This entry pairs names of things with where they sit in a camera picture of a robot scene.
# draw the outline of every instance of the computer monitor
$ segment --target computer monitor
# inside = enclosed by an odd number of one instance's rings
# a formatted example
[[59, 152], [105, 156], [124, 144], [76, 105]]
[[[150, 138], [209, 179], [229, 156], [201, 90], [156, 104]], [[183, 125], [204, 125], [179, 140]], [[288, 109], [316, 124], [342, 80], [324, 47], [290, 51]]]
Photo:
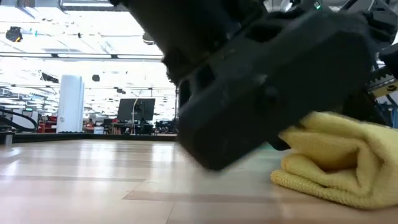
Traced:
[[112, 125], [112, 119], [104, 119], [104, 126]]
[[[136, 98], [133, 99], [120, 99], [118, 109], [118, 120], [131, 120], [132, 107]], [[154, 119], [155, 99], [138, 99], [134, 107], [134, 120], [139, 121], [144, 118], [146, 121]]]

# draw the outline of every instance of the folded towel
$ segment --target folded towel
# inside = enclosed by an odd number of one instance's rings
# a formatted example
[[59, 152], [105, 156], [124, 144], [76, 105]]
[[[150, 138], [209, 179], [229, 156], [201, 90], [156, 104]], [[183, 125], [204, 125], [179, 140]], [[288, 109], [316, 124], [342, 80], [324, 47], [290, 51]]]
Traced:
[[280, 135], [293, 153], [275, 184], [362, 209], [398, 204], [398, 131], [329, 113], [301, 124]]

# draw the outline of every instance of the wooden surface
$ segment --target wooden surface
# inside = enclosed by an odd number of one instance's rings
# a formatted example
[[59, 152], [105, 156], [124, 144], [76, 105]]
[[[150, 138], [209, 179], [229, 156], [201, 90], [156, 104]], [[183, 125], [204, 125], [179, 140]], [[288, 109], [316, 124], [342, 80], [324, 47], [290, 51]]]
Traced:
[[207, 174], [174, 142], [59, 141], [0, 148], [0, 223], [398, 223], [270, 182], [281, 152]]

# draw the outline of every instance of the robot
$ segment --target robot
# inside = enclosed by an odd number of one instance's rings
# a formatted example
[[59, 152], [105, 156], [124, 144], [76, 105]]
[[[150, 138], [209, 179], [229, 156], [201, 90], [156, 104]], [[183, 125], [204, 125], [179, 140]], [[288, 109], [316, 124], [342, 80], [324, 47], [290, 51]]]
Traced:
[[283, 150], [278, 134], [311, 111], [387, 124], [373, 93], [398, 74], [398, 47], [389, 47], [397, 15], [382, 0], [349, 0], [338, 12], [315, 0], [285, 12], [258, 0], [111, 3], [125, 5], [163, 51], [180, 90], [178, 141], [208, 170], [264, 142]]

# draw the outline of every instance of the red object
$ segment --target red object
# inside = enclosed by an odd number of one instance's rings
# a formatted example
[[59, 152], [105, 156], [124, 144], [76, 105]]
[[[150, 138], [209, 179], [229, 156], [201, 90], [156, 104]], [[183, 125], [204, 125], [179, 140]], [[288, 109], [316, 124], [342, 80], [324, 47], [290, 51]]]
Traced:
[[57, 129], [52, 128], [52, 126], [57, 125], [57, 117], [56, 116], [47, 116], [47, 120], [45, 123], [43, 121], [39, 121], [39, 128], [37, 129], [38, 133], [56, 133]]

